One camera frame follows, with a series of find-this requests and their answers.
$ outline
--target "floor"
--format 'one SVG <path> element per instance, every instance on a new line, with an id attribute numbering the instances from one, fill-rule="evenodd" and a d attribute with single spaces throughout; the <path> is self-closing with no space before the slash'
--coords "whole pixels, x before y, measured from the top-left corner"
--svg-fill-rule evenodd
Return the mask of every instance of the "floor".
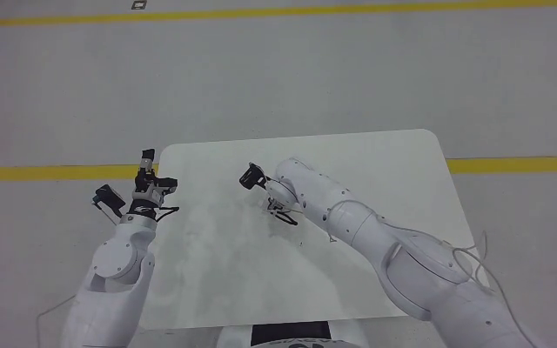
<path id="1" fill-rule="evenodd" d="M 334 4 L 342 3 L 303 3 Z M 150 0 L 144 12 L 296 6 Z M 0 13 L 130 7 L 5 0 Z M 557 156 L 557 8 L 396 9 L 45 26 L 0 20 L 0 166 L 135 164 L 142 149 L 175 143 L 414 128 L 433 131 L 447 158 Z M 518 317 L 554 345 L 557 173 L 453 180 L 476 241 L 487 231 L 487 264 Z M 0 182 L 8 198 L 0 203 L 3 345 L 35 345 L 35 316 L 75 292 L 112 233 L 89 205 L 106 182 Z M 131 180 L 108 183 L 129 196 Z M 42 319 L 42 347 L 58 345 L 66 312 Z M 444 346 L 430 324 L 412 318 L 364 323 L 374 347 Z M 214 346 L 218 331 L 139 329 L 131 346 Z"/>

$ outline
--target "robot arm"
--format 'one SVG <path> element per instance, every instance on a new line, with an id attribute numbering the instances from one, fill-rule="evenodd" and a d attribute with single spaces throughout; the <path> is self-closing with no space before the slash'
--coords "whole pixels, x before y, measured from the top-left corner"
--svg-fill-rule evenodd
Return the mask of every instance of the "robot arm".
<path id="1" fill-rule="evenodd" d="M 307 219 L 367 258 L 386 295 L 411 317 L 432 321 L 448 347 L 532 348 L 507 308 L 470 281 L 470 263 L 457 263 L 450 244 L 389 224 L 345 186 L 296 158 L 280 163 L 275 178 L 250 164 L 240 183 L 264 188 L 272 213 L 283 221 L 299 204 Z"/>
<path id="2" fill-rule="evenodd" d="M 124 201 L 108 185 L 97 190 L 93 198 L 94 205 L 106 203 L 121 219 L 114 237 L 95 251 L 64 325 L 63 348 L 126 347 L 133 338 L 155 267 L 155 258 L 147 250 L 157 229 L 155 209 L 160 209 L 164 196 L 178 186 L 175 179 L 155 176 L 154 155 L 154 150 L 144 151 L 133 202 L 123 217 L 119 208 Z M 109 282 L 131 288 L 110 291 L 106 286 Z"/>

